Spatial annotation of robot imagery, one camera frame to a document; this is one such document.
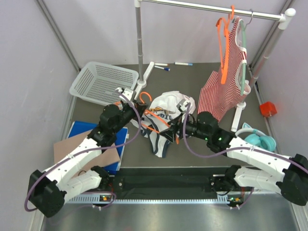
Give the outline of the white printed tank top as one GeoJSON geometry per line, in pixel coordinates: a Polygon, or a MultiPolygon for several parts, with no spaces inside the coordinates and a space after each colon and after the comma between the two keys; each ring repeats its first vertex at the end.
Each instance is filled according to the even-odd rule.
{"type": "MultiPolygon", "coordinates": [[[[192,114],[196,109],[195,100],[190,96],[186,96],[180,93],[179,91],[165,92],[160,96],[152,99],[148,110],[155,113],[168,123],[172,119],[181,115],[181,112],[177,109],[177,104],[182,99],[186,99],[190,102],[191,107],[189,113],[192,114]]],[[[152,115],[142,115],[141,124],[159,131],[159,133],[156,133],[149,130],[145,126],[141,126],[141,135],[149,139],[152,153],[157,157],[164,158],[167,154],[167,149],[171,142],[169,142],[165,137],[161,136],[160,132],[168,128],[164,123],[152,115]]]]}

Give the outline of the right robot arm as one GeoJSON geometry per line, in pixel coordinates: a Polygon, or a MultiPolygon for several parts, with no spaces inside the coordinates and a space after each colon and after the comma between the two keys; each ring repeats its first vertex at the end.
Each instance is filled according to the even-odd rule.
{"type": "Polygon", "coordinates": [[[206,141],[214,156],[224,155],[253,166],[231,166],[224,174],[228,190],[239,187],[258,188],[275,192],[289,202],[305,206],[308,202],[308,160],[296,154],[294,157],[275,154],[256,145],[249,144],[234,133],[221,129],[218,121],[209,113],[198,114],[196,121],[180,114],[169,122],[169,127],[160,135],[174,142],[176,135],[196,137],[206,141]]]}

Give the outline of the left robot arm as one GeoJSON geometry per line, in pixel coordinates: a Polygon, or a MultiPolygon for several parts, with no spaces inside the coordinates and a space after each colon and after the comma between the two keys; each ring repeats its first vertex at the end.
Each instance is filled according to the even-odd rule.
{"type": "Polygon", "coordinates": [[[31,203],[45,217],[51,218],[72,198],[92,189],[104,191],[109,186],[108,174],[100,166],[86,173],[77,173],[107,149],[115,148],[117,133],[131,120],[141,122],[147,104],[133,100],[122,103],[122,108],[110,104],[104,107],[97,126],[60,162],[44,171],[35,170],[29,178],[24,208],[31,203]]]}

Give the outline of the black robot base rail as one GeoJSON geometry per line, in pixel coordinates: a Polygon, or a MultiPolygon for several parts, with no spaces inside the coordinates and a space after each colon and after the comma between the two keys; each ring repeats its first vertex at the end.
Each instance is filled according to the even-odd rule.
{"type": "Polygon", "coordinates": [[[111,191],[117,199],[213,199],[234,192],[228,185],[225,167],[124,167],[115,175],[104,176],[98,189],[111,191]]]}

